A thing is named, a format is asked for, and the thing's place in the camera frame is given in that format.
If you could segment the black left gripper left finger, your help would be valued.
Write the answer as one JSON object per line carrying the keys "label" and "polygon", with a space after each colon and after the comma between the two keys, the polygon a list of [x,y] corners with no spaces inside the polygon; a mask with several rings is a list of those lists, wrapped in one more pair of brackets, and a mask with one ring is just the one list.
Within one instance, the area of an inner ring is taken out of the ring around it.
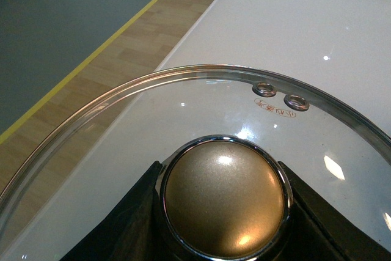
{"label": "black left gripper left finger", "polygon": [[150,260],[152,205],[163,165],[155,161],[114,209],[62,260]]}

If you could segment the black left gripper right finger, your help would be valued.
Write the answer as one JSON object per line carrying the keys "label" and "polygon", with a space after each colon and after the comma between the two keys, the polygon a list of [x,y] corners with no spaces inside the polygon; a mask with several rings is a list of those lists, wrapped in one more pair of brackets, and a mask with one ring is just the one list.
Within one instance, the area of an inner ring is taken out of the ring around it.
{"label": "black left gripper right finger", "polygon": [[283,162],[293,192],[283,260],[390,260],[390,252],[347,220]]}

